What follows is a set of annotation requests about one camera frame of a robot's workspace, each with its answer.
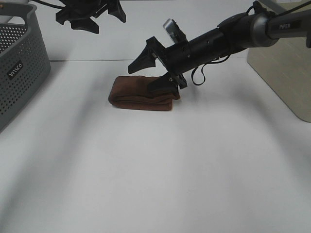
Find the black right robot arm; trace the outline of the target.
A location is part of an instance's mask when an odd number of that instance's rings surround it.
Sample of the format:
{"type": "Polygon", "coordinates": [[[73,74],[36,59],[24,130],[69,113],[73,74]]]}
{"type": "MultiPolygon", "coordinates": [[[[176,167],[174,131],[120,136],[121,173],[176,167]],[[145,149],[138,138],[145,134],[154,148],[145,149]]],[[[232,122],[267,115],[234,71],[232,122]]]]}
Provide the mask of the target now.
{"type": "Polygon", "coordinates": [[[148,91],[169,90],[178,92],[187,87],[183,74],[195,71],[200,65],[218,64],[230,55],[248,48],[264,48],[274,45],[281,38],[305,37],[311,46],[311,11],[301,8],[303,3],[291,10],[276,14],[254,1],[251,9],[221,22],[215,29],[188,40],[173,19],[163,25],[174,44],[164,47],[155,37],[146,41],[138,58],[128,66],[128,73],[155,67],[159,60],[167,73],[147,85],[148,91]]]}

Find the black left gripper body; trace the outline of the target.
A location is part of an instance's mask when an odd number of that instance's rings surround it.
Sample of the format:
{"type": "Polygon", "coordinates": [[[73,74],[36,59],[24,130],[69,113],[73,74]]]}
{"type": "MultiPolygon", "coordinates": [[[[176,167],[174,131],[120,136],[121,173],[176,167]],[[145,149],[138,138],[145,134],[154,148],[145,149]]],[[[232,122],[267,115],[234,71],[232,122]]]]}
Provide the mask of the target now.
{"type": "Polygon", "coordinates": [[[98,18],[108,8],[114,5],[113,0],[61,0],[64,4],[56,13],[56,21],[64,24],[65,21],[98,18]]]}

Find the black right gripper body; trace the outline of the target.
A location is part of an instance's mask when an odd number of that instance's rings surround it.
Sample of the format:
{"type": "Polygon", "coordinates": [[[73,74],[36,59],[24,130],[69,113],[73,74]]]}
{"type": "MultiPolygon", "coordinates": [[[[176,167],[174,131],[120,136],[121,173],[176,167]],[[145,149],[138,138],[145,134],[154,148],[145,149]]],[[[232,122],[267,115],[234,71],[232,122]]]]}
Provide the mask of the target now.
{"type": "Polygon", "coordinates": [[[167,73],[163,76],[173,78],[180,89],[187,87],[187,81],[184,76],[182,74],[177,74],[177,72],[173,70],[173,63],[169,56],[168,49],[165,48],[155,37],[149,38],[146,41],[146,45],[148,45],[153,51],[153,56],[156,57],[156,59],[158,59],[167,70],[167,73]]]}

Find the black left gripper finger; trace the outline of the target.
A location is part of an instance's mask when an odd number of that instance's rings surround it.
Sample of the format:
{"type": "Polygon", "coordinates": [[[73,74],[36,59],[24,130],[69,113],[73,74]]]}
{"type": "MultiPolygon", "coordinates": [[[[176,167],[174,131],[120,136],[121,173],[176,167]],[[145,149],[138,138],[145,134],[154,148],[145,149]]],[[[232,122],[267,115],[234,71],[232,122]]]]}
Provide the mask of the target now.
{"type": "Polygon", "coordinates": [[[119,0],[109,0],[108,1],[108,14],[116,17],[122,23],[126,23],[126,14],[120,4],[119,0]]]}
{"type": "Polygon", "coordinates": [[[99,34],[99,26],[92,19],[76,19],[70,21],[73,30],[87,31],[94,34],[99,34]]]}

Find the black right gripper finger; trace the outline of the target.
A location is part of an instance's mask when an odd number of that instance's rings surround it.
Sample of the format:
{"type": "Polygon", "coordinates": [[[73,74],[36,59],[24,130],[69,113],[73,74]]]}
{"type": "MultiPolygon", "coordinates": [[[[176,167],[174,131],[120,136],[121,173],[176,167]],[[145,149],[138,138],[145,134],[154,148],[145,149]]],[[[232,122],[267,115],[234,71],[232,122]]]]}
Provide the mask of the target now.
{"type": "Polygon", "coordinates": [[[155,67],[156,57],[153,56],[153,51],[148,45],[145,46],[141,54],[128,66],[128,73],[133,74],[140,70],[155,67]]]}
{"type": "Polygon", "coordinates": [[[147,85],[149,92],[172,92],[178,93],[178,85],[171,77],[161,76],[147,85]]]}

